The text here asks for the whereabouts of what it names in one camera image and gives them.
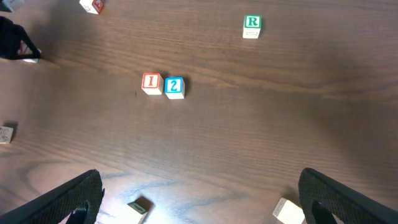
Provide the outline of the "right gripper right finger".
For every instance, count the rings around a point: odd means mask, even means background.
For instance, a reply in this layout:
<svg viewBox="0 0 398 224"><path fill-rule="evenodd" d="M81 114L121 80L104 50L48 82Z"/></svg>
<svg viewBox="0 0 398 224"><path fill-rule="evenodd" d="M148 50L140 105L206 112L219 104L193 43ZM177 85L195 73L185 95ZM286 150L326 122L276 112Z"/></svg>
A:
<svg viewBox="0 0 398 224"><path fill-rule="evenodd" d="M298 181L300 204L308 224L397 224L397 211L335 181L305 168Z"/></svg>

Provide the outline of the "blue number 2 block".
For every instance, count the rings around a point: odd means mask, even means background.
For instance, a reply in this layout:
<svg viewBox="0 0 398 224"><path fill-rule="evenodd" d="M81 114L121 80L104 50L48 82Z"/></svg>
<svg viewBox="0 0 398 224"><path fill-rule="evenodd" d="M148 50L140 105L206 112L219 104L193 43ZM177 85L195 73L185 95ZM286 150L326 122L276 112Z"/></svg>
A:
<svg viewBox="0 0 398 224"><path fill-rule="evenodd" d="M168 77L165 79L165 94L170 100L185 98L185 82L182 77Z"/></svg>

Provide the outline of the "red letter I block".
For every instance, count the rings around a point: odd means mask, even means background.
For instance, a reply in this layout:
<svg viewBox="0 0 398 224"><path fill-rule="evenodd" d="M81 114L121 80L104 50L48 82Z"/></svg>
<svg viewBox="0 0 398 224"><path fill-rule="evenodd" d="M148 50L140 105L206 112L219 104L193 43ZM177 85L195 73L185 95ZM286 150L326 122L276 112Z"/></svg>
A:
<svg viewBox="0 0 398 224"><path fill-rule="evenodd" d="M144 73L141 88L148 95L161 95L164 89L164 79L159 73Z"/></svg>

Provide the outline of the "red letter A block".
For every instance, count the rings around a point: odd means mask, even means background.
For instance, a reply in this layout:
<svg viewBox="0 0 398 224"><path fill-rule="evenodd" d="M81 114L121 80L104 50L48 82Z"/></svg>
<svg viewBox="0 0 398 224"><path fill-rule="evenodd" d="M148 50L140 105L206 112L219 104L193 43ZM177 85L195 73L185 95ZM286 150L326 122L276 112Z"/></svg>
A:
<svg viewBox="0 0 398 224"><path fill-rule="evenodd" d="M104 7L103 0L79 0L82 8L91 14L99 14Z"/></svg>

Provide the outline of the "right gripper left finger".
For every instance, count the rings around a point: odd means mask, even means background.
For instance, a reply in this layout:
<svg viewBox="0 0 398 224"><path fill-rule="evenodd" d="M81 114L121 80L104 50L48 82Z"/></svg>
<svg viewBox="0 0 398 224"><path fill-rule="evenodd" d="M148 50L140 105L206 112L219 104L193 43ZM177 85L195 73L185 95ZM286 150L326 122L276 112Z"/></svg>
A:
<svg viewBox="0 0 398 224"><path fill-rule="evenodd" d="M94 224L104 188L100 173L89 170L36 199L1 215L1 223Z"/></svg>

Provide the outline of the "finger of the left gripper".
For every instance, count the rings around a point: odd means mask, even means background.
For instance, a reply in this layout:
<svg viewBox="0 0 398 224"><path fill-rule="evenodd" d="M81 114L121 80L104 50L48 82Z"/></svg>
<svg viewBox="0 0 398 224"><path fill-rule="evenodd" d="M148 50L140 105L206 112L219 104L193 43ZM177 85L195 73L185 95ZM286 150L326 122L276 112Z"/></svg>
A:
<svg viewBox="0 0 398 224"><path fill-rule="evenodd" d="M31 50L31 53L22 52L22 42ZM40 51L25 29L4 16L1 16L1 58L8 60L40 58Z"/></svg>

